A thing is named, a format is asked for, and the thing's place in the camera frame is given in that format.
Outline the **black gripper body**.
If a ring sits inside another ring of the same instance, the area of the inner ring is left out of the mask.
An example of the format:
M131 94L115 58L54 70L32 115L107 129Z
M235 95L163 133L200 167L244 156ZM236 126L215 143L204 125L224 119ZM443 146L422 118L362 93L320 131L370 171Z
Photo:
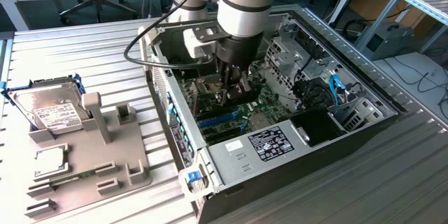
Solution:
M219 69L224 77L240 74L248 70L255 61L258 49L263 40L263 32L251 37L231 36L218 41L216 56L220 59Z

